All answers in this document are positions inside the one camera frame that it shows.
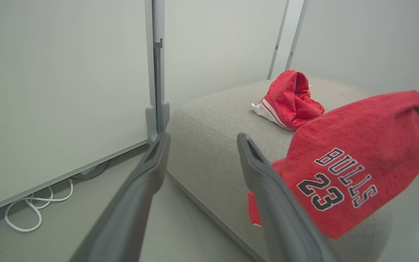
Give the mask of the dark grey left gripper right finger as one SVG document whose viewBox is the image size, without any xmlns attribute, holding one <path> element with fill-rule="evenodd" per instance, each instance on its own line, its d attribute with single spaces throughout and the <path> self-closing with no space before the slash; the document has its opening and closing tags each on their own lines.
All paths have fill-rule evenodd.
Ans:
<svg viewBox="0 0 419 262">
<path fill-rule="evenodd" d="M 237 136 L 243 177 L 255 194 L 264 236 L 273 262 L 339 262 L 311 220 L 254 141 Z"/>
</svg>

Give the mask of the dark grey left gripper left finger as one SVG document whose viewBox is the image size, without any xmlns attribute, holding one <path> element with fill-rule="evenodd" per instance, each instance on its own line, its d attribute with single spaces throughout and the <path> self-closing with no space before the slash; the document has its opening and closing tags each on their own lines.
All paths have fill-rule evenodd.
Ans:
<svg viewBox="0 0 419 262">
<path fill-rule="evenodd" d="M 138 262 L 153 196 L 164 181 L 170 135 L 159 134 L 71 257 L 72 262 Z"/>
</svg>

